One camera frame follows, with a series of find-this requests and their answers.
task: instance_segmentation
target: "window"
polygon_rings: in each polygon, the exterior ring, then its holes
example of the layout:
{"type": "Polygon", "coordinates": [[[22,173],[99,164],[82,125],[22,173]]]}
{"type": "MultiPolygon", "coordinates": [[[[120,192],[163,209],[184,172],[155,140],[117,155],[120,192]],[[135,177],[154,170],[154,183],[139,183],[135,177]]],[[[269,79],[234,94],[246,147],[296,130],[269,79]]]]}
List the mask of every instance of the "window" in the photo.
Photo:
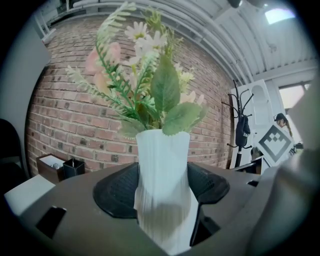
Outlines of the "window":
{"type": "MultiPolygon", "coordinates": [[[[283,102],[283,107],[285,109],[285,112],[288,113],[288,111],[297,104],[297,102],[302,98],[302,96],[305,94],[305,91],[309,88],[310,84],[295,84],[295,85],[287,85],[284,87],[279,88],[279,92],[281,95],[281,99],[283,102]]],[[[299,132],[290,118],[288,114],[286,114],[286,118],[288,119],[291,131],[292,131],[292,137],[295,144],[302,142],[302,139],[299,135],[299,132]]]]}
{"type": "Polygon", "coordinates": [[[289,9],[280,9],[280,8],[268,10],[264,13],[264,15],[270,25],[279,21],[283,21],[283,20],[295,17],[294,13],[289,9]]]}
{"type": "Polygon", "coordinates": [[[279,88],[284,108],[291,109],[305,94],[305,90],[302,85],[279,88]]]}

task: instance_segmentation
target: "ceiling light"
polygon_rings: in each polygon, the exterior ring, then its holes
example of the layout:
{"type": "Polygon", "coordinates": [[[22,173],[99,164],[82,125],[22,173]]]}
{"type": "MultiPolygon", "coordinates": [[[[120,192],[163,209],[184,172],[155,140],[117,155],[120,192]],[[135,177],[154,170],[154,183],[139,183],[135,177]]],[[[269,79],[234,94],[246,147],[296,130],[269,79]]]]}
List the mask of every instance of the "ceiling light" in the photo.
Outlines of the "ceiling light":
{"type": "Polygon", "coordinates": [[[270,25],[279,21],[295,17],[294,13],[289,9],[280,8],[268,10],[264,13],[264,15],[270,25]]]}

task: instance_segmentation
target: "wall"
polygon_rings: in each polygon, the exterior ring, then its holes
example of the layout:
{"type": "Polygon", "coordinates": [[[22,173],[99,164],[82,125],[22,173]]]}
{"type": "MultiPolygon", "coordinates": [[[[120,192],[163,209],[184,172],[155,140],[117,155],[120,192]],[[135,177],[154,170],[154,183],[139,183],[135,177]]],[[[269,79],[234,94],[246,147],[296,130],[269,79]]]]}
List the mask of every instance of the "wall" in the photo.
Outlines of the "wall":
{"type": "Polygon", "coordinates": [[[27,109],[37,80],[49,60],[50,53],[34,30],[32,22],[29,21],[12,44],[0,74],[0,118],[9,121],[19,136],[22,161],[27,176],[29,176],[25,158],[27,109]]]}
{"type": "MultiPolygon", "coordinates": [[[[104,19],[76,18],[56,26],[55,38],[47,46],[52,59],[34,92],[28,116],[27,153],[34,174],[38,172],[36,157],[47,153],[82,159],[87,171],[138,160],[136,142],[121,138],[117,134],[120,123],[108,117],[113,110],[70,82],[65,72],[67,65],[85,72],[86,56],[104,19]]],[[[123,60],[134,54],[133,44],[124,34],[116,40],[121,44],[123,60]]],[[[210,56],[186,40],[174,60],[185,70],[194,67],[190,89],[197,96],[204,94],[209,107],[203,122],[191,132],[188,160],[225,168],[231,158],[227,143],[233,129],[230,108],[221,101],[229,102],[233,83],[210,56]]]]}

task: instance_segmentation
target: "tissue box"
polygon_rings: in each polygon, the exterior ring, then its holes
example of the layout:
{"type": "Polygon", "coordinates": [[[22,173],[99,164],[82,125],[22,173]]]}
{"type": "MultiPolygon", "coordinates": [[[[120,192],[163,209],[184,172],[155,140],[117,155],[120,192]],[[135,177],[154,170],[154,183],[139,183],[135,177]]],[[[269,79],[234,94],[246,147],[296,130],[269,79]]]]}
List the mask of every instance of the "tissue box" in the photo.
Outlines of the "tissue box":
{"type": "Polygon", "coordinates": [[[36,165],[38,168],[38,172],[42,177],[52,182],[53,184],[57,184],[65,179],[65,161],[66,160],[57,157],[53,154],[46,154],[36,158],[36,165]],[[57,163],[60,166],[59,169],[55,169],[52,167],[52,165],[55,163],[57,163]]]}

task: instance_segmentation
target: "brick wall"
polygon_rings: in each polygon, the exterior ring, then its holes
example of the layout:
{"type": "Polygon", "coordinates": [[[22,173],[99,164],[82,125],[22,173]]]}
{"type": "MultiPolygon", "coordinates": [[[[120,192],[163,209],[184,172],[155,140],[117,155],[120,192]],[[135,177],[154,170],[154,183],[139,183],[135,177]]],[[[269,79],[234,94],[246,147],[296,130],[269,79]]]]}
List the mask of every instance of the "brick wall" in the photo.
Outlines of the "brick wall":
{"type": "MultiPolygon", "coordinates": [[[[85,59],[103,20],[101,16],[77,18],[55,27],[55,37],[47,46],[52,58],[36,85],[27,117],[27,157],[34,175],[38,173],[36,157],[48,153],[81,159],[87,171],[138,160],[136,142],[117,134],[120,122],[108,117],[114,111],[107,102],[86,93],[65,72],[70,65],[85,74],[85,59]]],[[[121,44],[123,59],[134,55],[132,43],[123,34],[116,40],[121,44]]],[[[197,96],[204,94],[209,107],[203,122],[191,132],[188,160],[225,168],[231,158],[226,144],[232,139],[233,129],[231,111],[221,101],[230,101],[232,81],[210,56],[187,40],[174,61],[186,71],[194,67],[195,80],[190,82],[190,89],[197,96]]]]}

